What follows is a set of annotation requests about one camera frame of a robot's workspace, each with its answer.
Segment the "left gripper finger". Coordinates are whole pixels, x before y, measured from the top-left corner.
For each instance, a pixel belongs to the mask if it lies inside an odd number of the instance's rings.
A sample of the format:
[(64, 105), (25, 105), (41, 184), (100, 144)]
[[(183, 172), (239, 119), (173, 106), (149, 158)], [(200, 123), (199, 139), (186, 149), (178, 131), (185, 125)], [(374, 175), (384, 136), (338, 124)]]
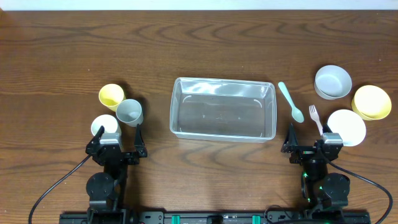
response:
[(134, 147), (136, 151), (146, 151), (146, 145), (141, 135), (141, 125), (137, 124), (136, 126), (136, 133), (134, 139)]
[(100, 145), (100, 139), (103, 134), (104, 134), (104, 126), (100, 126), (97, 133), (94, 135), (94, 137), (88, 143), (88, 147), (95, 147), (97, 145)]

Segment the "pale pink plastic fork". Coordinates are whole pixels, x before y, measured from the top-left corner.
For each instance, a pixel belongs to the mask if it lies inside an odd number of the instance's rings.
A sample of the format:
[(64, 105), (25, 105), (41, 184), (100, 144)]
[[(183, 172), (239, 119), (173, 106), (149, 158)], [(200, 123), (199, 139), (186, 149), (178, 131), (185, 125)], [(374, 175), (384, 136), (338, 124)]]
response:
[(310, 105), (309, 106), (309, 112), (310, 112), (310, 117), (312, 118), (312, 120), (316, 123), (318, 131), (320, 133), (320, 135), (323, 134), (323, 126), (320, 122), (320, 117), (319, 114), (317, 112), (317, 109), (314, 105)]

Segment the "white plastic cup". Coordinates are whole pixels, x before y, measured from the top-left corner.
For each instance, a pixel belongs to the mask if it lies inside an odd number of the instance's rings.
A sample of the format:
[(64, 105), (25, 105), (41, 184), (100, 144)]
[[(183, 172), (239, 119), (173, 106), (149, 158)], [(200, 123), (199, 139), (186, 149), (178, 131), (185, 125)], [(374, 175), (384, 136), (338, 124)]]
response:
[(109, 114), (103, 114), (95, 118), (91, 124), (91, 133), (93, 136), (96, 135), (100, 127), (104, 127), (105, 133), (119, 133), (121, 134), (121, 128), (117, 119)]

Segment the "white plastic bowl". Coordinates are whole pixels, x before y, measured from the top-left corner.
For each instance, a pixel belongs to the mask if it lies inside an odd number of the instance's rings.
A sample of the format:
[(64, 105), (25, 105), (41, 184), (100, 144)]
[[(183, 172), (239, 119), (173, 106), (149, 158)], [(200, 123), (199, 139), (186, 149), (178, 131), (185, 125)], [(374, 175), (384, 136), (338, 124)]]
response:
[(366, 125), (362, 118), (351, 110), (337, 110), (333, 112), (327, 121), (332, 132), (338, 133), (344, 146), (357, 146), (366, 137)]

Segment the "mint green plastic spoon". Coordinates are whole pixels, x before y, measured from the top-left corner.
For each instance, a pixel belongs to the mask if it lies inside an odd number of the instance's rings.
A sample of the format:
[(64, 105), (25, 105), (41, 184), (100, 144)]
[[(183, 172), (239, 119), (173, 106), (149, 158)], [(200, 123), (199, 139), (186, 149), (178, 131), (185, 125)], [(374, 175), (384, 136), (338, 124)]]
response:
[(285, 83), (279, 82), (278, 87), (279, 87), (280, 91), (282, 92), (283, 96), (285, 97), (285, 99), (287, 100), (288, 104), (291, 107), (291, 115), (292, 115), (293, 119), (298, 123), (303, 123), (304, 122), (303, 113), (294, 104), (294, 101), (293, 101)]

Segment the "grey plastic cup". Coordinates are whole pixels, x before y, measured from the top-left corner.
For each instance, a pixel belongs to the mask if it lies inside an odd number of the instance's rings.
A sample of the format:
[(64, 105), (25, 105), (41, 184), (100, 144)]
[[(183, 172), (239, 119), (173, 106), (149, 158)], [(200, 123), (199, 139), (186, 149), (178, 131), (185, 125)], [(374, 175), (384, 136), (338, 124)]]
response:
[(116, 110), (116, 116), (130, 127), (141, 125), (144, 121), (142, 106), (133, 99), (123, 100)]

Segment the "grey plastic bowl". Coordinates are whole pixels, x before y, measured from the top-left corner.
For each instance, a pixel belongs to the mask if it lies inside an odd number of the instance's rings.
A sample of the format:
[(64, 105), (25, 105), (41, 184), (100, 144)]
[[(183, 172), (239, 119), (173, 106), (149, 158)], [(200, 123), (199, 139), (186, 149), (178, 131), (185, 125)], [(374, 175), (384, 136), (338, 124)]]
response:
[(345, 97), (352, 86), (353, 82), (349, 73), (336, 65), (325, 65), (315, 75), (314, 89), (326, 100)]

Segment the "yellow plastic cup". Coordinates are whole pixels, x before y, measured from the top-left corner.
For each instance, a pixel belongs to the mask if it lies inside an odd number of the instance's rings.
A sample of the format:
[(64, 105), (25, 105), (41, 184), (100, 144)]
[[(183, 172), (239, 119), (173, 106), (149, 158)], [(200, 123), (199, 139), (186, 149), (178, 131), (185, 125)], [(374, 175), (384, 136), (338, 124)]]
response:
[(98, 98), (102, 105), (111, 111), (116, 111), (119, 104), (126, 99), (126, 96), (121, 86), (110, 83), (100, 89)]

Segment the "yellow plastic bowl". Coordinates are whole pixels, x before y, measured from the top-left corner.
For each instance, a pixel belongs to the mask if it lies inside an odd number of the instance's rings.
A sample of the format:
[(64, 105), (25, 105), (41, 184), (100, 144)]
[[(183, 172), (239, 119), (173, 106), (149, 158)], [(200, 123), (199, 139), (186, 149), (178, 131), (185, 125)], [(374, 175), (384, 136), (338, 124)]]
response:
[(365, 85), (355, 92), (351, 107), (362, 119), (371, 121), (387, 117), (391, 112), (392, 103), (382, 88)]

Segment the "clear plastic container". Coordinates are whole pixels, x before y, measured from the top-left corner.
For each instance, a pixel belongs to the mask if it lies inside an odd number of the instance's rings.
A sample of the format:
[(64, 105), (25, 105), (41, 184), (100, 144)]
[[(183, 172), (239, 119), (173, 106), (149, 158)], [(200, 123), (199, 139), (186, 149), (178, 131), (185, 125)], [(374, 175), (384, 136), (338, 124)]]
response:
[(247, 80), (177, 78), (169, 128), (184, 139), (265, 143), (277, 132), (275, 86)]

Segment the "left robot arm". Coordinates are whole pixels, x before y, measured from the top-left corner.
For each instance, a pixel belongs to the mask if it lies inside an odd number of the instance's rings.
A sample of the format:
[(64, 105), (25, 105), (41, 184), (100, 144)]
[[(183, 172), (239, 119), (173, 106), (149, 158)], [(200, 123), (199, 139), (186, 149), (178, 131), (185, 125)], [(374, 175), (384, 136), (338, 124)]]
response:
[(136, 126), (134, 151), (122, 152), (121, 135), (106, 133), (101, 126), (85, 152), (104, 168), (92, 175), (86, 183), (90, 198), (87, 211), (88, 223), (128, 223), (131, 215), (123, 208), (127, 182), (127, 168), (137, 165), (147, 157), (147, 149), (141, 136), (141, 126)]

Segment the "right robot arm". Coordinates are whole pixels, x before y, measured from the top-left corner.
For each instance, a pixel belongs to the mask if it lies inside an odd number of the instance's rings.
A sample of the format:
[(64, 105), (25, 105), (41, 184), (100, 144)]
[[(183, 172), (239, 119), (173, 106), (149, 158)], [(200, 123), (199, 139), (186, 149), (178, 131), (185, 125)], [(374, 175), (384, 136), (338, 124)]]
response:
[(338, 158), (343, 140), (338, 133), (325, 132), (312, 146), (298, 143), (292, 124), (289, 125), (281, 152), (289, 153), (291, 164), (303, 168), (302, 195), (308, 200), (307, 217), (314, 213), (334, 212), (348, 204), (350, 180), (346, 175), (329, 173), (327, 164)]

